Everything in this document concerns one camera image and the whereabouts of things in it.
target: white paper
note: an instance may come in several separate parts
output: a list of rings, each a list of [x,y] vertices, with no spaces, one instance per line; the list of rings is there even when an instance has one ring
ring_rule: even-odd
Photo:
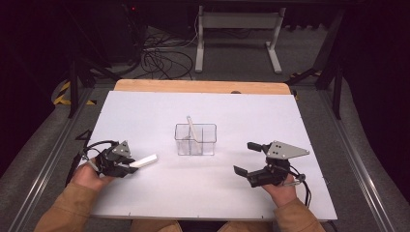
[[[214,156],[178,156],[176,124],[190,115],[196,124],[216,124]],[[265,155],[248,142],[277,140],[310,150],[289,161],[307,175],[310,209],[319,219],[337,219],[294,97],[192,93],[108,94],[90,144],[128,140],[132,157],[157,154],[159,160],[117,179],[100,194],[92,215],[116,218],[272,219],[276,207],[262,188],[251,188],[234,173],[265,165]],[[305,200],[305,188],[297,186]]]

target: white stick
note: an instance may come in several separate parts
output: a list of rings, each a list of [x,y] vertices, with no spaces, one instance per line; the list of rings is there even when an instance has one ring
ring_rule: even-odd
[[[131,167],[141,168],[158,160],[157,154],[130,163]]]
[[[198,137],[196,136],[195,128],[193,127],[193,122],[190,116],[187,116],[188,124],[190,124],[190,131],[192,133],[193,139],[195,140],[196,144],[196,149],[198,149],[198,152],[201,152],[201,147],[199,146],[199,140]]]

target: metal frame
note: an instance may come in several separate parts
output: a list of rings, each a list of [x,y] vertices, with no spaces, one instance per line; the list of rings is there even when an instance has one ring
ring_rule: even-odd
[[[269,57],[275,73],[281,73],[278,56],[275,52],[275,45],[278,41],[280,26],[283,22],[285,8],[281,8],[278,13],[208,13],[199,6],[198,12],[198,46],[196,49],[195,71],[202,72],[204,57],[204,28],[255,28],[274,29],[274,35],[269,42],[266,42]]]
[[[33,182],[33,185],[27,194],[23,204],[21,205],[15,219],[13,220],[12,225],[9,228],[9,232],[23,231],[28,219],[34,211],[37,203],[40,200],[40,197],[43,194],[43,191],[48,183],[48,180],[51,177],[52,172],[54,171],[55,166],[57,165],[58,160],[60,159],[67,139],[73,129],[73,126],[76,123],[78,115],[81,113],[81,109],[84,107],[89,97],[91,96],[92,89],[86,89],[79,100],[78,110],[75,112],[72,118],[67,119],[67,122],[60,133],[57,142],[52,148],[50,154],[48,155],[47,160],[44,163],[40,174],[37,176],[36,180]]]
[[[353,173],[358,180],[359,186],[362,189],[363,195],[365,196],[367,204],[371,209],[371,212],[373,213],[380,231],[395,231],[395,228],[393,227],[392,222],[390,221],[389,216],[386,212],[383,201],[376,189],[376,186],[368,175],[360,154],[352,145],[352,142],[347,136],[346,129],[343,123],[339,119],[337,119],[337,117],[333,113],[333,107],[330,97],[328,96],[326,91],[318,92],[321,101],[325,104],[325,108],[329,116],[332,118],[335,127],[337,128],[338,136],[347,154],[347,160],[352,167]]]

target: person's arm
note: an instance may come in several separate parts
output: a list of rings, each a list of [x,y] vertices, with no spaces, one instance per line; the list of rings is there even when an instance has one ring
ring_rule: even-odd
[[[294,181],[288,175],[285,183]],[[282,232],[316,232],[325,231],[314,214],[298,199],[294,186],[263,186],[278,206],[274,210],[280,231]]]
[[[79,166],[71,182],[37,223],[35,231],[83,231],[100,190],[114,179],[99,178],[87,163]]]

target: transparent cup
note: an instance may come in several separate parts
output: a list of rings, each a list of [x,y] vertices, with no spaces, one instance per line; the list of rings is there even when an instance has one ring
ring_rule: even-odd
[[[177,124],[175,140],[179,156],[213,156],[217,143],[217,125],[193,124],[192,131],[190,124]]]

